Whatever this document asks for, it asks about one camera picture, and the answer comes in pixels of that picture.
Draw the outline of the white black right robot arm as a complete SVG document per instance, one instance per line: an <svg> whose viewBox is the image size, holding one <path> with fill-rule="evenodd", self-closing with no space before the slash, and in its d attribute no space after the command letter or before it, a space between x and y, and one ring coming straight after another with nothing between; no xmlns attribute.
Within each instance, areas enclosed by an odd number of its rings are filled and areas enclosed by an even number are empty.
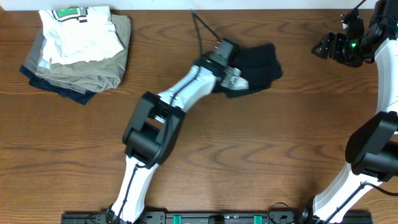
<svg viewBox="0 0 398 224"><path fill-rule="evenodd" d="M355 12L341 21L346 32L325 35L312 54L349 67L376 63L376 114L350 136L342 170L314 196L300 223L343 223L363 195L397 175L397 143L391 139L397 134L397 16L376 14L368 28Z"/></svg>

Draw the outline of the black t-shirt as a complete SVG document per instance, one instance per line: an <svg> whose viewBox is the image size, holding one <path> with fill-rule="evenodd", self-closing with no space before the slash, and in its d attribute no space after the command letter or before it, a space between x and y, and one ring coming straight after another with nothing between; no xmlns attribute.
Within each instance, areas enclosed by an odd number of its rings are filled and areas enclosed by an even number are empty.
<svg viewBox="0 0 398 224"><path fill-rule="evenodd" d="M240 90L220 86L215 87L213 93L225 93L228 98L251 95L270 88L272 82L283 74L274 44L243 48L231 65L241 71L240 77L248 82L248 86Z"/></svg>

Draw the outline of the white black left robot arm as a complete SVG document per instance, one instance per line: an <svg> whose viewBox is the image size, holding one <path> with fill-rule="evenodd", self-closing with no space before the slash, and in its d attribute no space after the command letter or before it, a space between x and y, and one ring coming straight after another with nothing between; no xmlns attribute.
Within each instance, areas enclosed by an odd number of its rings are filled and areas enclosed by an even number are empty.
<svg viewBox="0 0 398 224"><path fill-rule="evenodd" d="M247 90L249 82L238 68L205 60L168 90L142 96L123 135L126 171L107 223L134 223L140 217L152 176L172 152L186 112L216 87Z"/></svg>

